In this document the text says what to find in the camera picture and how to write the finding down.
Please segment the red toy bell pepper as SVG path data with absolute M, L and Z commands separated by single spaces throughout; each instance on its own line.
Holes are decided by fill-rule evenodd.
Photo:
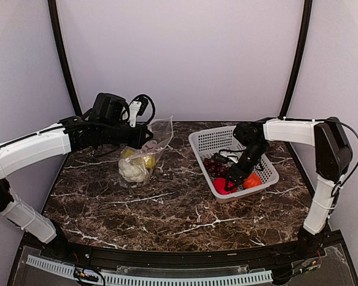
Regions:
M 220 195 L 229 195 L 234 192 L 225 192 L 224 186 L 225 186 L 226 179 L 225 178 L 217 178 L 213 181 L 213 186 L 216 192 Z

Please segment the yellow toy corn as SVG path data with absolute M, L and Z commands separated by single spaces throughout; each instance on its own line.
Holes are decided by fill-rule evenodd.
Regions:
M 122 158 L 124 160 L 132 160 L 133 159 L 133 155 L 135 154 L 134 150 L 131 149 L 125 149 L 122 152 Z

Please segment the orange toy pumpkin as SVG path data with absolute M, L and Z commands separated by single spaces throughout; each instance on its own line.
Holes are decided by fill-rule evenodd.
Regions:
M 262 184 L 261 178 L 255 173 L 251 173 L 243 182 L 245 189 L 254 188 Z

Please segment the dark red toy grapes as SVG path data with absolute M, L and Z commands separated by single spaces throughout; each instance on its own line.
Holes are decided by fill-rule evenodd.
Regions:
M 225 178 L 227 174 L 227 168 L 220 162 L 217 162 L 211 158 L 205 158 L 203 165 L 206 171 L 214 178 Z

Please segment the clear zip top bag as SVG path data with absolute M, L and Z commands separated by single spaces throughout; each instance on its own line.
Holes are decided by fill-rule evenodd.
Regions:
M 154 134 L 153 139 L 145 143 L 140 150 L 133 149 L 131 147 L 125 147 L 123 150 L 131 149 L 135 151 L 135 154 L 133 155 L 133 159 L 126 160 L 126 161 L 136 161 L 144 165 L 142 157 L 147 155 L 154 155 L 156 158 L 156 165 L 157 165 L 159 159 L 162 157 L 163 153 L 165 152 L 167 146 L 169 145 L 169 143 L 171 142 L 174 136 L 172 117 L 166 119 L 154 119 L 152 120 L 151 123 L 149 123 L 148 129 L 153 132 Z M 153 173 L 154 168 L 146 169 L 147 170 L 146 179 L 144 182 L 141 183 L 127 182 L 119 174 L 119 184 L 122 188 L 127 188 L 127 189 L 140 188 L 142 186 L 145 186 L 149 184 L 150 177 Z

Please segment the white toy cauliflower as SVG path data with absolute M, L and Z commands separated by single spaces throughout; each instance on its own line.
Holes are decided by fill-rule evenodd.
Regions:
M 144 182 L 147 176 L 147 170 L 143 164 L 136 161 L 119 160 L 119 174 L 127 182 Z

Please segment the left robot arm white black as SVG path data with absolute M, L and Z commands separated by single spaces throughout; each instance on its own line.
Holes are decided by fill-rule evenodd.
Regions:
M 49 158 L 102 145 L 140 149 L 153 138 L 149 124 L 156 107 L 146 94 L 131 102 L 99 93 L 92 108 L 80 116 L 59 120 L 47 128 L 0 143 L 0 215 L 30 233 L 60 260 L 72 255 L 72 246 L 60 226 L 24 202 L 8 177 Z

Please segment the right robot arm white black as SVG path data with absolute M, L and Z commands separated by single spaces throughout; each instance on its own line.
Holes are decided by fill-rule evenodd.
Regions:
M 231 191 L 243 184 L 253 172 L 269 142 L 282 141 L 314 147 L 317 186 L 309 213 L 292 246 L 293 254 L 304 259 L 317 251 L 327 222 L 337 206 L 340 190 L 353 174 L 350 163 L 353 150 L 345 133 L 351 127 L 336 117 L 327 119 L 264 118 L 240 122 L 233 136 L 245 150 L 226 175 L 224 184 Z

